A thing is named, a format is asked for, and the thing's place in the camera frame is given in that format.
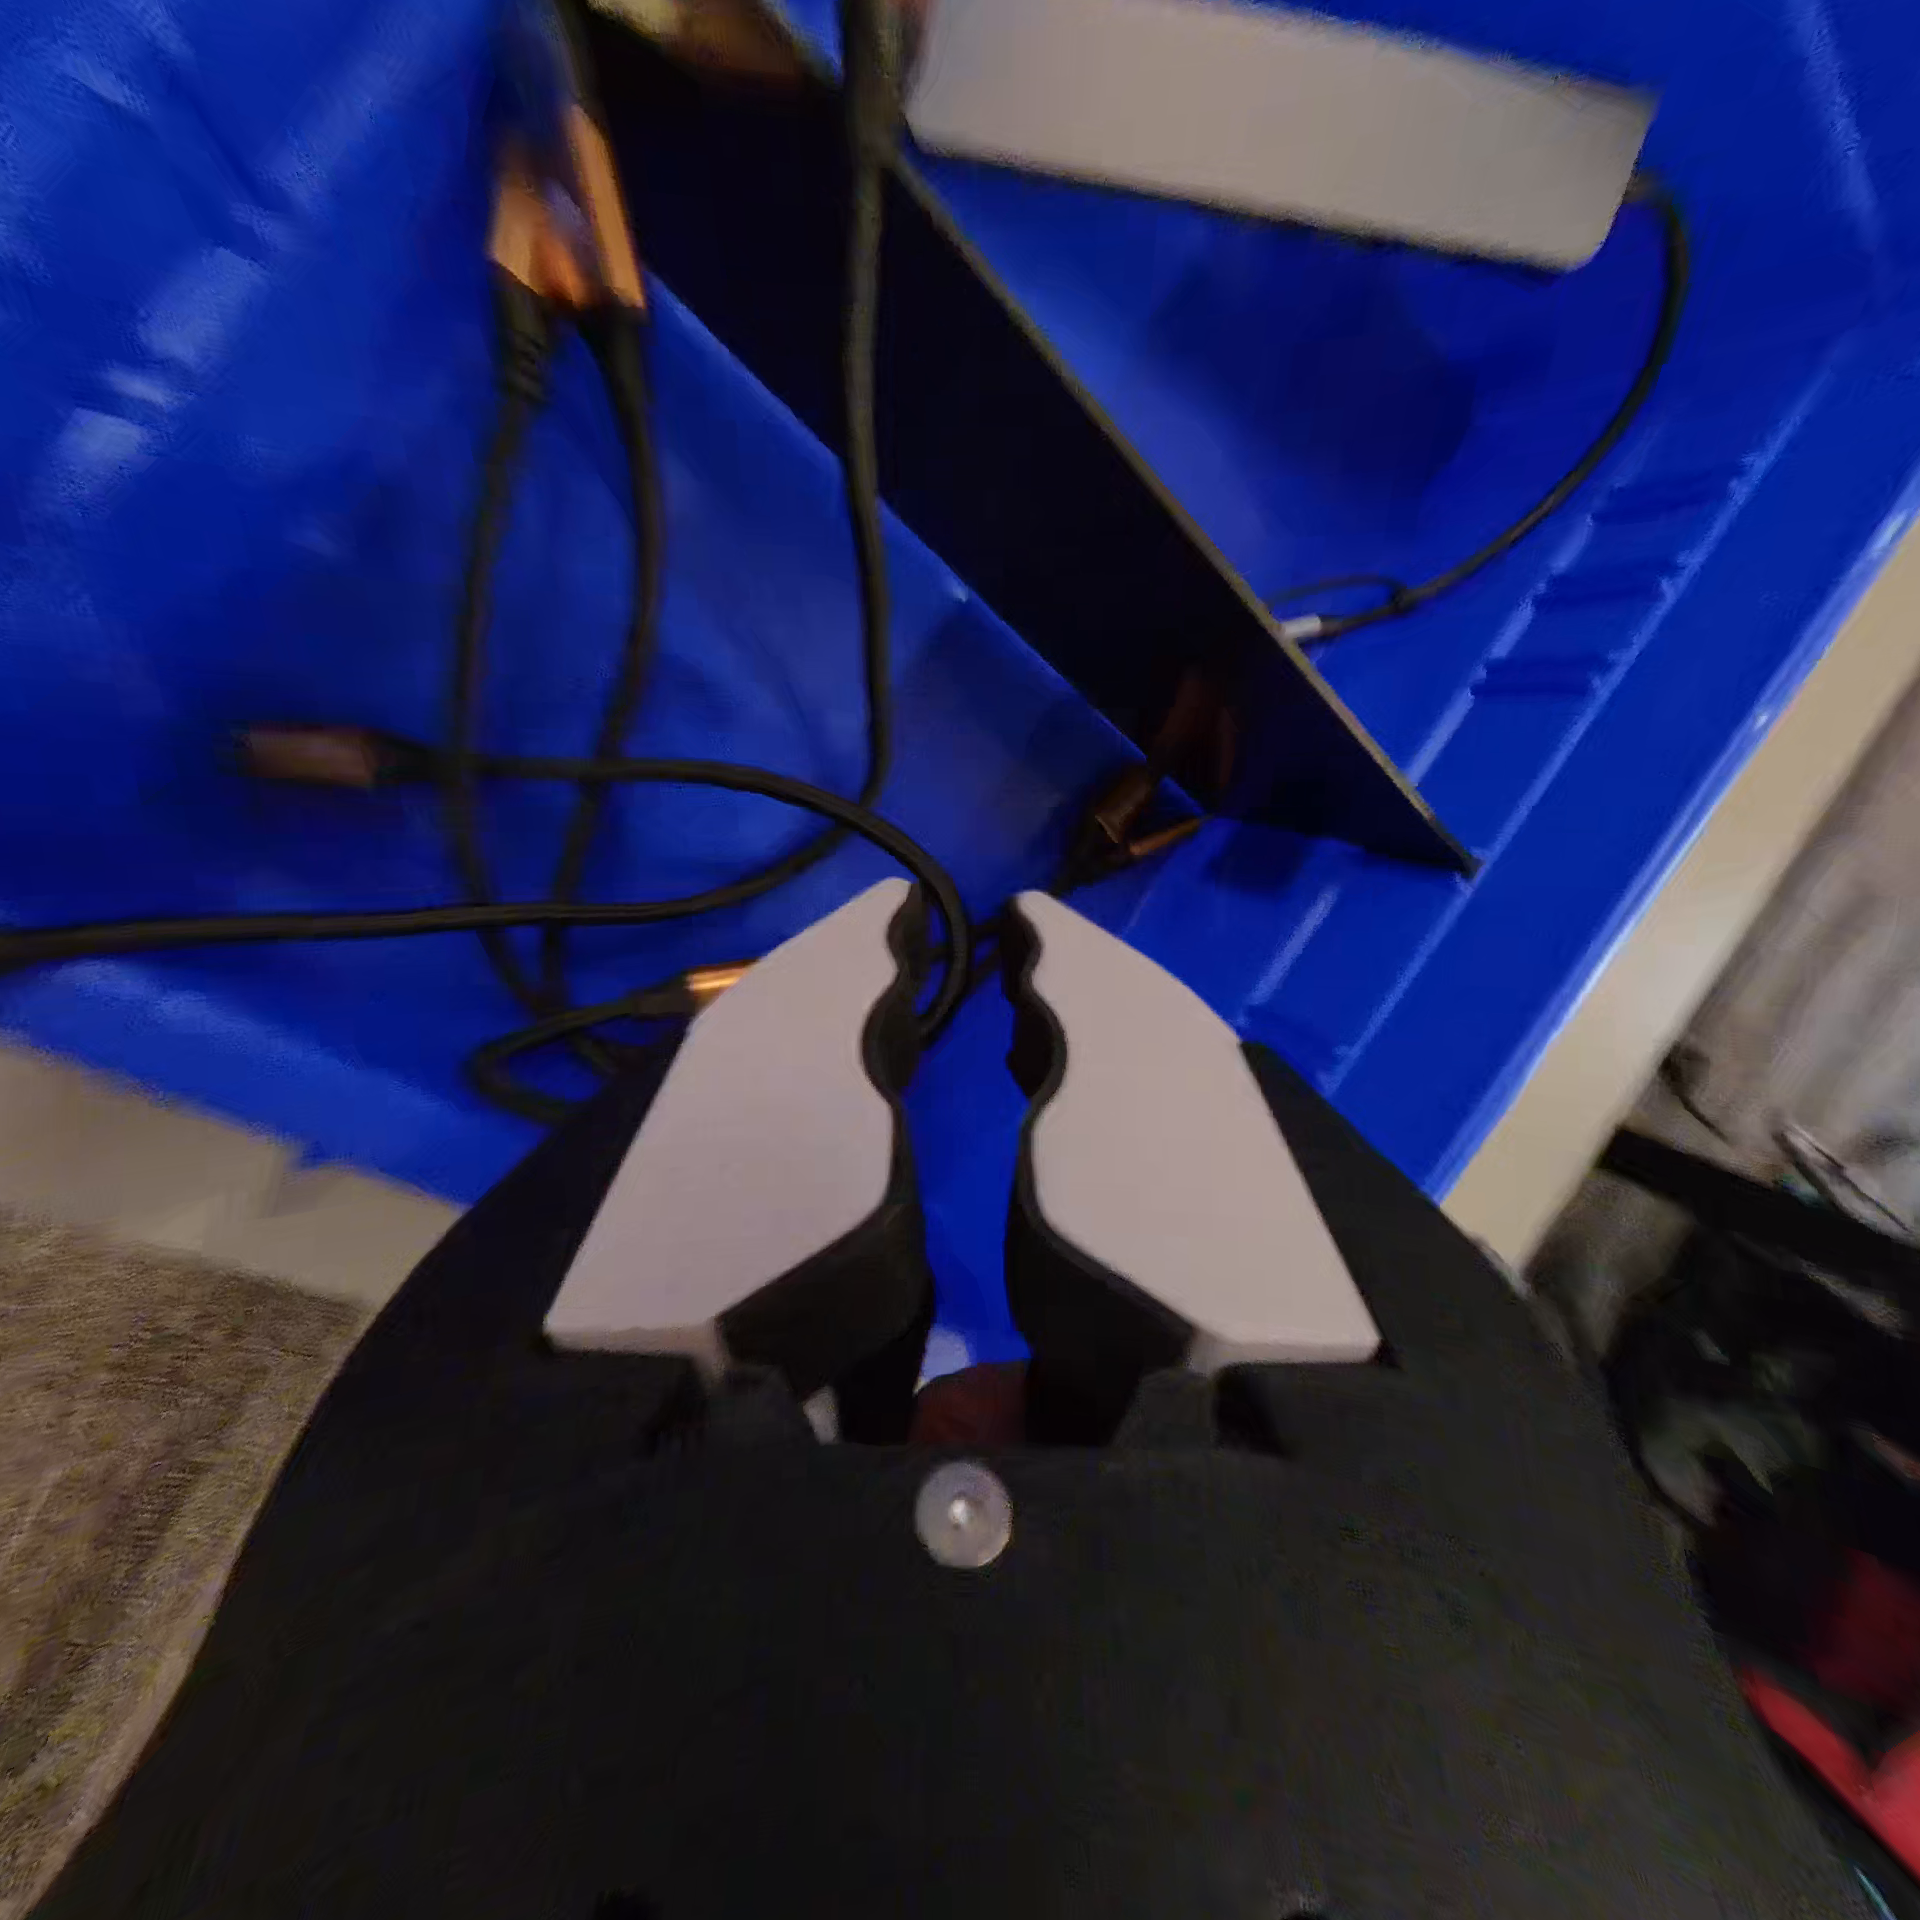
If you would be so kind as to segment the blue plastic bin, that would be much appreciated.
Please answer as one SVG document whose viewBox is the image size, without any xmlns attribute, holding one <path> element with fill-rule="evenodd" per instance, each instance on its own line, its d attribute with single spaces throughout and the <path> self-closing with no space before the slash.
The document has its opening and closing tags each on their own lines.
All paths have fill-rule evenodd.
<svg viewBox="0 0 1920 1920">
<path fill-rule="evenodd" d="M 1500 1125 L 1915 517 L 1915 4 L 1332 4 L 1657 97 L 1573 272 L 908 149 L 1469 849 L 1213 816 L 1081 896 L 1430 1196 Z M 107 952 L 463 897 L 433 792 L 495 409 L 511 4 L 5 4 L 5 1029 L 469 1205 L 537 1129 L 479 942 Z M 1137 749 L 887 506 L 879 808 L 990 914 Z"/>
</svg>

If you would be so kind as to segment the grey flat device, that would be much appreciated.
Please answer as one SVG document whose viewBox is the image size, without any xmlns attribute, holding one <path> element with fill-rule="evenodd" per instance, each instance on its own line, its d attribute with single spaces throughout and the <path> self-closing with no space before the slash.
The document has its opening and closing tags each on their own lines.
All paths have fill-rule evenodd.
<svg viewBox="0 0 1920 1920">
<path fill-rule="evenodd" d="M 1314 12 L 931 4 L 910 134 L 946 158 L 1542 272 L 1585 268 L 1657 97 Z"/>
</svg>

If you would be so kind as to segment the red plastic object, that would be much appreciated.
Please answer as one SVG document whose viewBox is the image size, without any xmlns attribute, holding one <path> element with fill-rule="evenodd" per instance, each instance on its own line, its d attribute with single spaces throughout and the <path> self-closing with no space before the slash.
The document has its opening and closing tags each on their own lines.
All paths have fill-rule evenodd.
<svg viewBox="0 0 1920 1920">
<path fill-rule="evenodd" d="M 1870 1844 L 1877 1888 L 1918 1871 L 1915 1573 L 1844 1546 L 1772 1645 L 1735 1656 L 1741 1693 L 1810 1778 L 1846 1837 Z"/>
</svg>

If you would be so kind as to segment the black plastic bin divider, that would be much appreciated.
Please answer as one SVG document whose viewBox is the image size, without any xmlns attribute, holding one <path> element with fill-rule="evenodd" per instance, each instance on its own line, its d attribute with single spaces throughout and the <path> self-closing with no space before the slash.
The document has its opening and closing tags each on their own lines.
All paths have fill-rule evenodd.
<svg viewBox="0 0 1920 1920">
<path fill-rule="evenodd" d="M 898 4 L 839 69 L 772 4 L 578 12 L 642 263 L 1155 776 L 1476 873 L 910 158 Z"/>
</svg>

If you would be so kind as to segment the black bag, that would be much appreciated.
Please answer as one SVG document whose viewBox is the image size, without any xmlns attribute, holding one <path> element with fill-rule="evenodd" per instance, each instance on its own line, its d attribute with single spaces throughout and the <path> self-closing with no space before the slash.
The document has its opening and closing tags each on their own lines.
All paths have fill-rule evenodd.
<svg viewBox="0 0 1920 1920">
<path fill-rule="evenodd" d="M 1915 1665 L 1915 1214 L 1791 1125 L 1756 1168 L 1692 1045 L 1655 1086 L 1706 1142 L 1633 1120 L 1598 1174 L 1677 1241 L 1611 1302 L 1558 1286 L 1558 1306 L 1717 1629 L 1893 1693 L 1865 1672 Z"/>
</svg>

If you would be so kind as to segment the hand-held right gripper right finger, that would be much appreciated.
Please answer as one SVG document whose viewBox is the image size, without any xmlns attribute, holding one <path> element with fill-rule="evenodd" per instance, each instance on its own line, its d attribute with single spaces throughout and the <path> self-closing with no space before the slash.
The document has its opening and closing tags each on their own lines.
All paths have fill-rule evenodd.
<svg viewBox="0 0 1920 1920">
<path fill-rule="evenodd" d="M 1151 1375 L 1378 1359 L 1234 1029 L 1057 896 L 1014 897 L 998 957 L 1023 1094 L 1002 1261 L 1023 1434 L 1106 1445 Z"/>
</svg>

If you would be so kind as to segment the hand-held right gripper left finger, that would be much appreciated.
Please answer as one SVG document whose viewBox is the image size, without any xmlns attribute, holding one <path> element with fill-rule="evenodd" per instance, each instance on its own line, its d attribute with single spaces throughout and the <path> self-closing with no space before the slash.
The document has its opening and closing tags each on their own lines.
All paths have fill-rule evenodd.
<svg viewBox="0 0 1920 1920">
<path fill-rule="evenodd" d="M 932 1320 L 902 1094 L 925 900 L 878 880 L 693 1017 L 543 1314 L 559 1353 L 685 1359 L 829 1393 L 898 1445 Z"/>
</svg>

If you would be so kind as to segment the person's right hand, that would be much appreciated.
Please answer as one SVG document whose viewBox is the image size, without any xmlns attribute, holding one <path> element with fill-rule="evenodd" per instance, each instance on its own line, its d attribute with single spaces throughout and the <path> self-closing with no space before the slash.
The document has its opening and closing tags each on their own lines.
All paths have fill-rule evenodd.
<svg viewBox="0 0 1920 1920">
<path fill-rule="evenodd" d="M 1027 1375 L 1027 1359 L 990 1359 L 925 1381 L 905 1441 L 945 1452 L 1020 1447 L 1027 1440 Z"/>
</svg>

